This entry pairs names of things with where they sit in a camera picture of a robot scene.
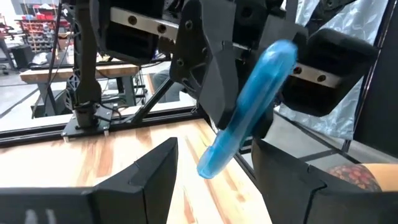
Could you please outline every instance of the blue tube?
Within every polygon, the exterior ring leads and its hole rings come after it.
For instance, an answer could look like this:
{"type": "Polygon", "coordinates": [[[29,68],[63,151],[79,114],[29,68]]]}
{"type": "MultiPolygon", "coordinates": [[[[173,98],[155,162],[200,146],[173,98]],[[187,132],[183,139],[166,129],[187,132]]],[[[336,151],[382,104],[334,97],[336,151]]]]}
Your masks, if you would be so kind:
{"type": "Polygon", "coordinates": [[[236,109],[225,130],[219,131],[212,146],[199,160],[198,173],[211,179],[233,158],[251,135],[266,108],[273,102],[297,59],[297,48],[288,40],[278,40],[259,57],[236,101],[236,109]]]}

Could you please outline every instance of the clear plastic curtain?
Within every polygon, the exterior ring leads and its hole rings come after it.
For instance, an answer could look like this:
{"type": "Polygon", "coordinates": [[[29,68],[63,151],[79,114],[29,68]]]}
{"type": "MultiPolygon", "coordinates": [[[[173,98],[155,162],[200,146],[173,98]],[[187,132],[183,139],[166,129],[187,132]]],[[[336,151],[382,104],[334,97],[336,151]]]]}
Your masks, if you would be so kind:
{"type": "MultiPolygon", "coordinates": [[[[319,0],[299,0],[296,23],[305,25],[319,0]]],[[[347,5],[322,28],[330,28],[366,40],[373,44],[388,0],[357,0],[347,5]]],[[[362,79],[343,98],[339,105],[323,117],[314,117],[291,110],[281,105],[279,113],[314,131],[328,136],[352,139],[354,134],[354,114],[358,104],[362,79]]]]}

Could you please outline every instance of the wooden tabletop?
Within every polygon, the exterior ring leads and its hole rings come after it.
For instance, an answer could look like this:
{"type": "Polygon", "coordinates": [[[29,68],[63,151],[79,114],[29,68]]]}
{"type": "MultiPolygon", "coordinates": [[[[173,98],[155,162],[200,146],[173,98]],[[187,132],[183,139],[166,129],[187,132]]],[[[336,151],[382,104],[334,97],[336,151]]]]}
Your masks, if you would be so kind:
{"type": "MultiPolygon", "coordinates": [[[[117,78],[123,76],[135,75],[138,72],[138,67],[135,65],[107,65],[98,66],[97,69],[110,78],[117,78]]],[[[72,68],[61,68],[58,70],[57,77],[54,82],[66,81],[73,73],[72,68]]],[[[55,75],[55,69],[52,71],[52,77],[55,75]]],[[[28,70],[19,74],[22,81],[26,83],[46,83],[49,77],[48,70],[28,70]]],[[[96,78],[104,78],[98,72],[95,74],[96,78]]]]}
{"type": "Polygon", "coordinates": [[[167,223],[272,223],[262,196],[233,159],[214,179],[196,165],[215,134],[202,119],[0,149],[0,187],[92,186],[169,137],[178,138],[178,170],[167,223]]]}

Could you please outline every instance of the wooden table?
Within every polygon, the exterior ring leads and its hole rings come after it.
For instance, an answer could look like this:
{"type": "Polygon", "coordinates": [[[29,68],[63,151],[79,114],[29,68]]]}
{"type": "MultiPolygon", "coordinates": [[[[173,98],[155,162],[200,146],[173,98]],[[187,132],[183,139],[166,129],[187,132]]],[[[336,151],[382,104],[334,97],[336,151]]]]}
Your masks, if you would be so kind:
{"type": "Polygon", "coordinates": [[[215,134],[202,119],[64,143],[0,149],[0,187],[92,186],[123,170],[169,137],[178,137],[178,170],[167,223],[271,223],[262,196],[233,159],[214,179],[196,164],[215,134]]]}
{"type": "MultiPolygon", "coordinates": [[[[124,86],[124,92],[126,94],[126,103],[128,106],[135,106],[135,92],[134,92],[134,84],[131,76],[135,75],[139,68],[135,65],[107,65],[107,66],[98,66],[97,69],[108,78],[121,78],[124,86]]],[[[52,77],[55,76],[53,82],[65,82],[68,78],[73,74],[72,68],[61,68],[58,70],[57,74],[55,74],[56,68],[53,69],[52,77]]],[[[22,81],[28,84],[37,84],[40,95],[43,99],[43,102],[46,102],[45,111],[47,115],[53,116],[56,115],[56,103],[55,99],[51,97],[47,97],[47,90],[51,90],[51,88],[47,88],[47,80],[49,78],[48,70],[28,70],[19,74],[22,81]]],[[[100,75],[99,72],[96,71],[96,78],[104,78],[100,75]]]]}

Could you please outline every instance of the gray floor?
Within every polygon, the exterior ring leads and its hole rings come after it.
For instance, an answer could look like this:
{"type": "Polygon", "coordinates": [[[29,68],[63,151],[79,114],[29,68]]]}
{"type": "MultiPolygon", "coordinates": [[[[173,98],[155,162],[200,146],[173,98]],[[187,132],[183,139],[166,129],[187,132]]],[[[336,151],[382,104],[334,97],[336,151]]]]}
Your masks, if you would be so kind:
{"type": "MultiPolygon", "coordinates": [[[[163,65],[160,69],[164,68],[167,68],[167,65],[163,65]]],[[[106,81],[101,81],[100,83],[103,88],[106,86],[106,81]]],[[[65,88],[65,84],[53,83],[52,88],[53,90],[62,90],[65,88]]],[[[36,89],[37,87],[35,85],[25,85],[15,73],[12,73],[8,76],[0,75],[0,125],[10,126],[15,122],[23,122],[24,119],[30,119],[32,113],[30,105],[34,104],[39,96],[39,92],[35,92],[23,102],[21,102],[21,100],[23,100],[29,94],[32,94],[32,92],[36,89]]],[[[343,143],[341,139],[332,139],[324,136],[321,137],[335,147],[341,147],[343,143]]],[[[278,116],[275,116],[274,123],[264,140],[295,157],[303,157],[328,150],[327,147],[308,137],[301,130],[295,126],[292,126],[290,123],[278,116]]],[[[389,157],[358,142],[352,143],[349,154],[361,162],[398,163],[397,159],[389,157]]],[[[250,154],[244,155],[244,158],[249,162],[250,165],[252,165],[250,154]]],[[[339,155],[328,156],[309,162],[309,164],[312,164],[323,170],[333,166],[349,163],[350,161],[339,155]]]]}

